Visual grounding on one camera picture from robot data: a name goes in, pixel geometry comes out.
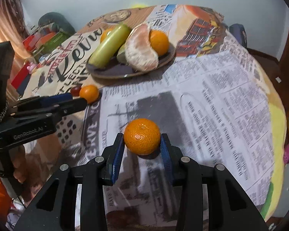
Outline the person's left hand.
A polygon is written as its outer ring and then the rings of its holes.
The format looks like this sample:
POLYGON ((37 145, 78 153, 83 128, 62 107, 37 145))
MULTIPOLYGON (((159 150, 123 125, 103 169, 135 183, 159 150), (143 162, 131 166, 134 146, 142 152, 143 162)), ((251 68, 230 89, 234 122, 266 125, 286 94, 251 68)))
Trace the person's left hand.
POLYGON ((13 176, 18 182, 22 184, 26 181, 26 177, 28 175, 28 169, 25 158, 25 148, 24 146, 18 146, 14 150, 15 156, 12 161, 14 166, 13 176))

